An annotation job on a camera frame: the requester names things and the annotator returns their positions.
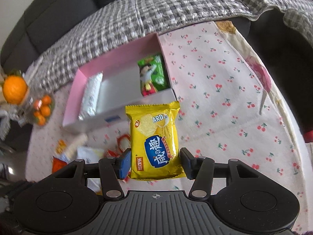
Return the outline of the yellow chip snack packet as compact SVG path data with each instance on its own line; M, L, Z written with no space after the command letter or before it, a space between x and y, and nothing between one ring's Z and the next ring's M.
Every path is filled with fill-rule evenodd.
M175 125L179 111L178 101L125 107L130 119L132 179L161 180L185 176Z

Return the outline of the white black-text snack packet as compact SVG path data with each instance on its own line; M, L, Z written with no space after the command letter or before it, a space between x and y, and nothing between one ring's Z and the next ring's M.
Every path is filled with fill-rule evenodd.
M98 163L104 156L103 149L94 149L87 146L80 146L77 148L77 159L82 159L89 163Z

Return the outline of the red white candy packet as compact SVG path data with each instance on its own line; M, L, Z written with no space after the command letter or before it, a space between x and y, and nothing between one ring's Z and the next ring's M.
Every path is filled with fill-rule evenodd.
M119 136L117 138L117 157L121 156L128 148L131 148L130 135Z

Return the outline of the white rice cracker packet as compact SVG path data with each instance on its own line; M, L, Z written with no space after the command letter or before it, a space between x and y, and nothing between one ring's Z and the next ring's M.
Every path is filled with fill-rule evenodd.
M83 146L88 140L88 136L85 133L78 134L74 137L73 141L66 147L64 151L64 157L70 160L75 157L77 148Z

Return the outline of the orange white small packet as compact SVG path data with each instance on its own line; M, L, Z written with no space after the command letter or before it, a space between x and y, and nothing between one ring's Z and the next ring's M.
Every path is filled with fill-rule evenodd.
M55 156L56 157L61 156L66 148L67 148L67 144L64 142L64 140L63 139L59 139L57 144L56 144Z

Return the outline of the silver white snack packet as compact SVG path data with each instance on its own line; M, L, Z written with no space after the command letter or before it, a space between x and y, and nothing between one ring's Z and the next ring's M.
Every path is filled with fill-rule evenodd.
M88 78L85 84L80 112L78 114L79 120L84 120L87 117L92 117L96 114L102 79L102 72Z

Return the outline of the cherry print tablecloth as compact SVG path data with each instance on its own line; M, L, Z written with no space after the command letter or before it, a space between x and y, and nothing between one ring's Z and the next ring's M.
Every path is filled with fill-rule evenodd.
M235 47L239 33L206 22L159 37L180 102L179 145L216 162L237 158L292 191L296 232L312 229L312 167L306 146L266 69Z

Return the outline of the glass jar of mandarins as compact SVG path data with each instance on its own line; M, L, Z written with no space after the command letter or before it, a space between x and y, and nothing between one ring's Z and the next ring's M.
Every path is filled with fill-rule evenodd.
M54 108L55 98L52 94L31 94L24 106L24 116L29 124L43 127L50 120Z

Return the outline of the pink white cardboard box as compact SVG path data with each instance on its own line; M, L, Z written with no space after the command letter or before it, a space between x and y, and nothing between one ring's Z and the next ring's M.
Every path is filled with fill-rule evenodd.
M125 106L163 104L175 101L176 94L165 65L166 89L142 96L138 61L152 55L163 55L161 41L156 33L123 44L80 67L75 75L67 99L63 128L71 133L87 133L98 127L126 120ZM88 79L101 75L97 105L91 115L79 119L83 95Z

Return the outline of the green cartoon snack packet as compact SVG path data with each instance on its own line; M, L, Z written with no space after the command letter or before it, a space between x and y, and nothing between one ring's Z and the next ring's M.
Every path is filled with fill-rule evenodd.
M169 88L163 56L158 53L137 62L143 96L152 95Z

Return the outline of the large orange jar lid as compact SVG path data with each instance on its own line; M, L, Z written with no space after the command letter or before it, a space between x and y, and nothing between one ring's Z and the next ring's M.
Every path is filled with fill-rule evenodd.
M12 105L19 105L23 101L27 90L28 85L22 76L10 75L2 85L4 99Z

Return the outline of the grey checked sofa blanket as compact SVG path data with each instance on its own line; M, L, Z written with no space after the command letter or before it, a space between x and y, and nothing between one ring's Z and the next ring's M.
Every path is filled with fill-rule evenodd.
M312 42L312 0L116 0L49 44L25 75L34 89L53 92L73 80L83 64L150 33L237 16L255 21L271 9Z

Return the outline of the dark grey sofa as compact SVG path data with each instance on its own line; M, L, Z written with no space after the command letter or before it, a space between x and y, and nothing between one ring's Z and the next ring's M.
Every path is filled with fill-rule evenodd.
M25 72L58 39L115 0L34 0L14 24L1 50L1 66Z

